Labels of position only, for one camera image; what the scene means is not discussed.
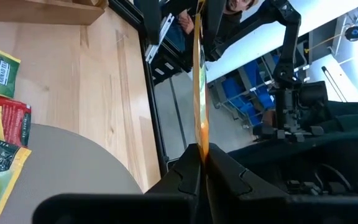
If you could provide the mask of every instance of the wooden table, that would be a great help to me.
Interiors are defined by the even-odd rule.
[[[22,60],[15,99],[33,123],[98,143],[143,191],[160,179],[138,33],[115,12],[91,26],[0,22],[0,49]]]

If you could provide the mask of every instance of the metal bracket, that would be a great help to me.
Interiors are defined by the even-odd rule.
[[[153,58],[155,56],[155,54],[158,52],[158,48],[160,48],[160,45],[162,43],[162,41],[165,38],[165,35],[167,34],[173,20],[175,19],[175,17],[172,14],[169,14],[167,17],[164,17],[164,19],[161,22],[161,30],[160,30],[160,41],[158,42],[158,45],[152,45],[150,44],[147,47],[146,53],[145,53],[145,58],[146,58],[146,62],[151,64],[153,61]]]

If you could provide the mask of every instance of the gray round table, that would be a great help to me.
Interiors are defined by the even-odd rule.
[[[63,193],[141,194],[128,170],[108,151],[77,134],[32,124],[32,151],[0,223],[31,223],[45,199]]]

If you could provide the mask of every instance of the wooden board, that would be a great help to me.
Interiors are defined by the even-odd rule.
[[[143,191],[160,179],[138,33],[110,8],[91,26],[0,22],[0,49],[22,60],[33,123],[98,143]]]
[[[57,0],[0,0],[0,21],[90,25],[104,10]]]

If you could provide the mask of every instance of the red tea packet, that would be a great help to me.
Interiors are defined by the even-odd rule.
[[[16,146],[27,147],[30,135],[31,107],[1,96],[0,106],[2,107],[4,140]]]

